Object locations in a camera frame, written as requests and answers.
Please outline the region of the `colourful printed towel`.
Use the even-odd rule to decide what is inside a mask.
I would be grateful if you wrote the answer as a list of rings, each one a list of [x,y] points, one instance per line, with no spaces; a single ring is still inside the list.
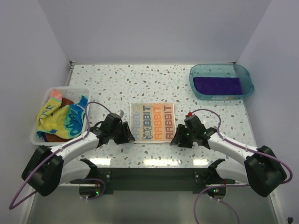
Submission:
[[[131,103],[130,131],[135,143],[170,143],[176,133],[173,103]]]

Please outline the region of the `purple towel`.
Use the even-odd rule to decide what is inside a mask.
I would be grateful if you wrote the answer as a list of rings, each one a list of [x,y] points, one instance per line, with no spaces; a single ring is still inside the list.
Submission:
[[[195,89],[203,95],[242,95],[241,81],[237,77],[194,77]]]

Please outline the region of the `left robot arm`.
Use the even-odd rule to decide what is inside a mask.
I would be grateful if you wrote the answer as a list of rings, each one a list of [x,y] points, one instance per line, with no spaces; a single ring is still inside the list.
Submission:
[[[98,183],[98,167],[88,159],[81,159],[84,167],[67,168],[66,165],[80,155],[97,149],[113,140],[117,145],[135,141],[128,122],[121,116],[109,113],[103,121],[90,127],[82,135],[54,147],[39,146],[21,177],[40,195],[48,196],[60,184],[67,182]]]

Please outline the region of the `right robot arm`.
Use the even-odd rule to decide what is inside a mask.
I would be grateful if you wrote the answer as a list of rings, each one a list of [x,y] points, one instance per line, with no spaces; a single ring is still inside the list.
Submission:
[[[206,128],[196,115],[188,116],[184,124],[179,124],[171,140],[171,145],[192,148],[194,143],[211,149],[235,160],[241,168],[220,168],[210,166],[208,178],[213,183],[231,179],[248,184],[258,195],[267,197],[281,185],[287,174],[273,151],[262,146],[255,148],[222,135],[219,130]]]

